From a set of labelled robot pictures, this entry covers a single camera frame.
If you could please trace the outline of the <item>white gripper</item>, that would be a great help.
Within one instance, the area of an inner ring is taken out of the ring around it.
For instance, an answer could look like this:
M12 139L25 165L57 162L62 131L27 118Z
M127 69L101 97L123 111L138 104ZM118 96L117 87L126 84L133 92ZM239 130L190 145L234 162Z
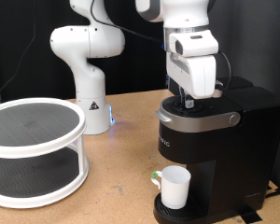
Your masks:
M165 38L165 51L167 74L180 86L182 106L191 109L194 99L214 95L217 70L214 55L218 53L218 42L209 30L170 33Z

